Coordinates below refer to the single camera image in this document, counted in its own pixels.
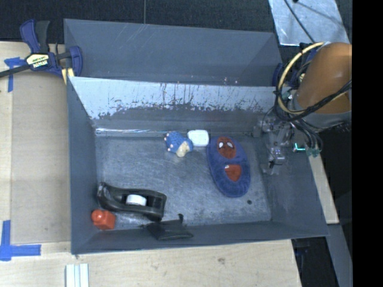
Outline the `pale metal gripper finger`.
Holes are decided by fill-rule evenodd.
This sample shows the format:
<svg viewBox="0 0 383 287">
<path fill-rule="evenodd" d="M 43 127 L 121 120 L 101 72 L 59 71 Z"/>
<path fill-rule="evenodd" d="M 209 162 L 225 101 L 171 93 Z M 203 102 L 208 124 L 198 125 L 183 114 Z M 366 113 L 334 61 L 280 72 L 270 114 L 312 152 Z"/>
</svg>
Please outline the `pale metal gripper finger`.
<svg viewBox="0 0 383 287">
<path fill-rule="evenodd" d="M 285 163 L 285 154 L 280 147 L 267 149 L 265 161 L 261 164 L 262 172 L 268 175 L 278 175 Z"/>
<path fill-rule="evenodd" d="M 262 135 L 266 135 L 270 132 L 270 122 L 268 120 L 258 120 L 253 127 L 253 136 L 260 138 Z"/>
</svg>

